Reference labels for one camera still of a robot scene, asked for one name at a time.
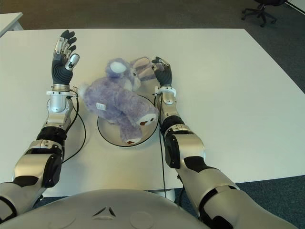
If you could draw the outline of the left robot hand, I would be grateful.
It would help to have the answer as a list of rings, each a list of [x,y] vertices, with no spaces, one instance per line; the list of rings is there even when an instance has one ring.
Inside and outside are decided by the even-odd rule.
[[[53,84],[70,85],[73,69],[80,56],[74,53],[77,41],[74,31],[65,30],[58,38],[53,51],[51,75]]]

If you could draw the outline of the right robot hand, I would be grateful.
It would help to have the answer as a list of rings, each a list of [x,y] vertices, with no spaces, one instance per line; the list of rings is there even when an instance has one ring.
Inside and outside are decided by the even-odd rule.
[[[172,71],[170,64],[158,56],[152,60],[152,70],[161,87],[172,86]]]

